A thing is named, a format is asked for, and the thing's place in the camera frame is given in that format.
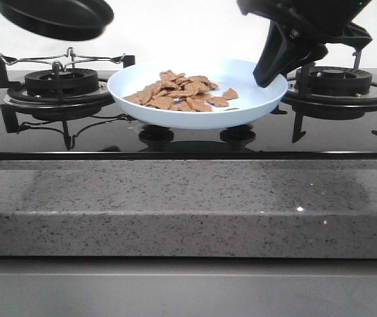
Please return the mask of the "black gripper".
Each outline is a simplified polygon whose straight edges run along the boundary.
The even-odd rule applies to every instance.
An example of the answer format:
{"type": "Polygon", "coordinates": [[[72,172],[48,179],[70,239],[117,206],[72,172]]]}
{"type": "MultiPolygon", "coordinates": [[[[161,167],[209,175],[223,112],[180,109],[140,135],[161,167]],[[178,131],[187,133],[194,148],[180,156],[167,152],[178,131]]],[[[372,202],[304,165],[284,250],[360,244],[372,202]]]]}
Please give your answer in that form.
{"type": "Polygon", "coordinates": [[[237,1],[243,15],[271,20],[265,46],[253,70],[259,87],[267,87],[278,75],[323,59],[324,44],[367,45],[371,35],[353,22],[368,1],[237,1]],[[300,35],[319,43],[304,41],[300,35]]]}

